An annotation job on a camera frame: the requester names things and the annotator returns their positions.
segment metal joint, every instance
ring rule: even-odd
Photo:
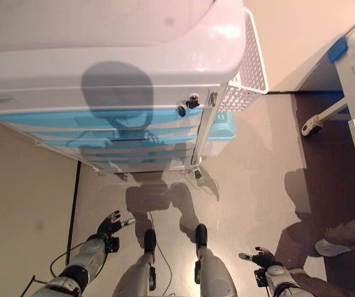
[[[216,100],[217,100],[218,93],[217,92],[211,92],[209,96],[209,106],[215,107],[216,105]]]

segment plastic basket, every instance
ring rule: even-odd
[[[263,55],[253,14],[245,9],[246,47],[237,75],[229,81],[220,110],[242,111],[254,99],[268,93]]]

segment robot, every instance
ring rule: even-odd
[[[121,228],[134,223],[134,219],[119,221],[119,211],[110,214],[100,224],[97,232],[87,239],[79,253],[66,268],[33,297],[81,297],[85,288],[100,273],[107,254],[119,250],[119,238],[113,237]],[[201,286],[202,297],[237,297],[232,277],[227,267],[207,247],[208,231],[204,224],[195,230],[196,255],[195,282]],[[144,235],[144,254],[127,269],[118,282],[113,297],[146,297],[148,291],[156,288],[156,270],[153,267],[156,248],[156,234],[148,229]],[[263,248],[256,248],[256,256],[241,253],[239,257],[250,260],[261,269],[255,271],[258,286],[269,286],[273,297],[313,297],[299,288],[290,273],[276,262],[274,255]]]
[[[252,261],[261,267],[254,271],[259,287],[267,286],[273,297],[314,297],[298,286],[289,271],[283,267],[282,263],[276,261],[275,256],[269,250],[263,247],[255,249],[258,251],[257,255],[241,252],[239,257],[242,260]]]

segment robot leg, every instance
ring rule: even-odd
[[[236,297],[237,290],[220,258],[207,248],[208,232],[204,224],[198,225],[195,232],[196,253],[195,282],[201,285],[202,297]]]

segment cart leg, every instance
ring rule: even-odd
[[[304,137],[312,136],[322,130],[323,122],[326,121],[329,117],[333,116],[334,114],[340,112],[344,108],[346,108],[346,99],[342,98],[340,101],[336,102],[335,104],[331,105],[326,110],[322,111],[315,116],[312,116],[308,121],[301,128],[301,134]]]

